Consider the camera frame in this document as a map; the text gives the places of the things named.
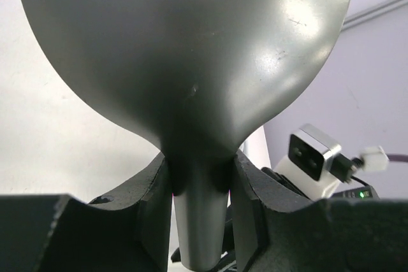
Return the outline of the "grey shower head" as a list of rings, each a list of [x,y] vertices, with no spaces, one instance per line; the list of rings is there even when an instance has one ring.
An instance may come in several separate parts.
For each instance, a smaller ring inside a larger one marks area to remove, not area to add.
[[[310,85],[350,0],[21,0],[61,79],[160,149],[183,265],[221,257],[228,166]]]

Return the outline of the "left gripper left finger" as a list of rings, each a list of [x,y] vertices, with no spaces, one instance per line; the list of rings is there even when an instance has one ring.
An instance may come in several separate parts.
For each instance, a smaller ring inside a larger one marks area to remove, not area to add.
[[[164,155],[105,196],[111,201],[59,201],[35,271],[167,271],[172,193]]]

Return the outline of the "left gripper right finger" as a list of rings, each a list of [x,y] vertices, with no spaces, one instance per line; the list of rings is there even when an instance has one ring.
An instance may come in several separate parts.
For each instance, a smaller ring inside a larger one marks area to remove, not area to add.
[[[406,271],[407,201],[311,201],[233,159],[231,205],[239,271]]]

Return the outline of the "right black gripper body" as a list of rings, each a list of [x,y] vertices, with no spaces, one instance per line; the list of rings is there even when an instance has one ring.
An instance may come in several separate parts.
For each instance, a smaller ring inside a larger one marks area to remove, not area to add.
[[[291,183],[285,176],[277,174],[270,168],[261,168],[266,175],[277,180],[281,185],[289,190],[305,197],[305,194],[293,183]],[[361,184],[361,187],[343,190],[332,195],[333,198],[356,198],[356,199],[380,199],[373,186],[353,176],[352,180]],[[226,211],[226,220],[224,226],[224,238],[222,244],[222,257],[217,265],[210,271],[236,271],[237,264],[235,263],[235,244],[233,238],[233,223],[232,223],[232,205],[228,205]]]

